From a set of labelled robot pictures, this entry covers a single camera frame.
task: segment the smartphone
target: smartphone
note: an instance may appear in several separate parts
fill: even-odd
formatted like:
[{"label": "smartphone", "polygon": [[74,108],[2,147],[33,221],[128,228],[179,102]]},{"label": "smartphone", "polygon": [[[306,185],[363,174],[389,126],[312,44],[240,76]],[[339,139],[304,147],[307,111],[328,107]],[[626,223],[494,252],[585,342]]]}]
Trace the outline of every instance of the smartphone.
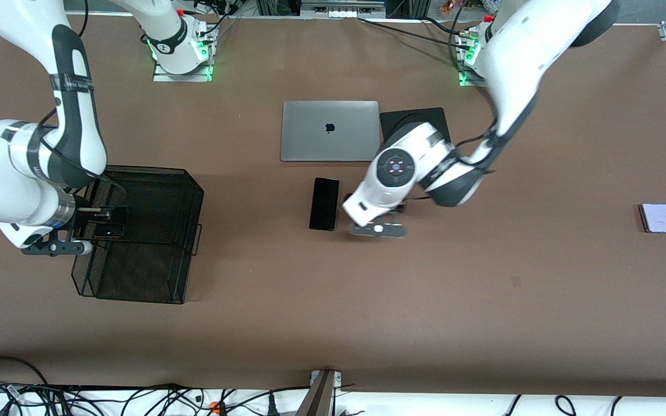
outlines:
[{"label": "smartphone", "polygon": [[338,216],[338,180],[315,177],[310,210],[310,229],[335,230]]}]

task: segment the brown table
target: brown table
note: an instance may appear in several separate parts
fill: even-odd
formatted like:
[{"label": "brown table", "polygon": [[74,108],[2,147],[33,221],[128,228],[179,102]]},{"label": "brown table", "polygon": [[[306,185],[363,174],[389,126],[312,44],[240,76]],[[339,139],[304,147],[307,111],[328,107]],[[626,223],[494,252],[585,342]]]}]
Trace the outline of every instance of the brown table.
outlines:
[{"label": "brown table", "polygon": [[[424,34],[430,27],[408,25]],[[442,106],[452,137],[492,121],[446,48],[359,21],[240,21],[207,84],[153,83],[137,23],[84,35],[112,164],[185,168],[206,191],[182,306],[80,298],[72,258],[0,234],[0,354],[61,384],[282,387],[335,367],[359,389],[666,395],[666,43],[614,27],[555,64],[478,194],[414,202],[406,239],[307,229],[315,176],[351,192],[365,164],[279,160],[282,103]],[[52,106],[34,59],[0,39],[0,118]],[[0,378],[35,381],[1,364]]]}]

